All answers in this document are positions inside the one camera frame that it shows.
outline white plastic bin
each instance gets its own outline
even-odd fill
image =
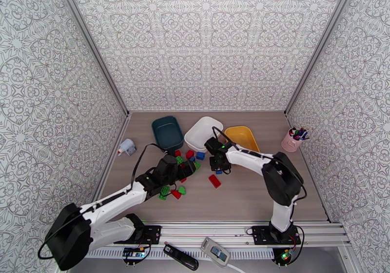
[[[207,140],[214,136],[213,126],[219,130],[223,130],[223,125],[220,121],[212,117],[202,117],[184,136],[184,141],[190,149],[196,152],[207,152],[204,144]]]

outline blue toy block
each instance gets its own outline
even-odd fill
[[[201,152],[196,153],[196,158],[198,160],[204,160],[204,157],[205,157],[205,153],[201,153]]]

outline red toy block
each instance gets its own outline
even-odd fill
[[[191,158],[192,156],[194,156],[194,151],[191,151],[191,150],[189,150],[187,153],[186,153],[186,158],[187,158],[187,160],[189,159],[189,158]]]
[[[172,194],[177,200],[179,200],[180,197],[181,197],[181,193],[179,193],[179,191],[171,191],[171,194]]]
[[[221,182],[216,178],[216,176],[213,174],[209,177],[209,181],[213,184],[215,188],[218,188],[221,185]]]

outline remote control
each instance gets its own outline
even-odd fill
[[[180,264],[186,266],[188,269],[195,271],[199,267],[199,263],[192,256],[178,250],[172,245],[165,244],[164,252]]]

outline ornate wallpaper pattern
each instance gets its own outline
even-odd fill
[[[390,272],[390,0],[352,0],[289,114],[365,272]]]
[[[92,199],[124,117],[62,0],[0,1],[0,272],[54,270],[38,247]]]
[[[130,111],[283,110],[337,0],[77,0]]]

